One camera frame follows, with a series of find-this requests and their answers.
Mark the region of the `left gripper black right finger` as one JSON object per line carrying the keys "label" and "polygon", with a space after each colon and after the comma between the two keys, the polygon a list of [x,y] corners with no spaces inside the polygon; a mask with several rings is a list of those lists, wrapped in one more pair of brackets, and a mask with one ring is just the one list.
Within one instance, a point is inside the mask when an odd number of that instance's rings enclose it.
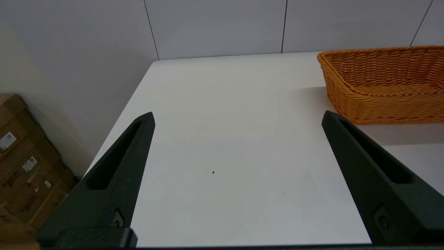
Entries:
{"label": "left gripper black right finger", "polygon": [[442,194],[343,116],[322,128],[374,245],[443,245]]}

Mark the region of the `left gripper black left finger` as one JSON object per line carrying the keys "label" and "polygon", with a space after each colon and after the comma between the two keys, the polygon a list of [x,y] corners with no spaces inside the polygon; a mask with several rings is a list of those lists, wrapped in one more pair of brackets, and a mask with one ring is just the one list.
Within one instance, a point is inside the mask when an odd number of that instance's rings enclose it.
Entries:
{"label": "left gripper black left finger", "polygon": [[136,118],[36,234],[40,245],[136,245],[130,225],[155,122]]}

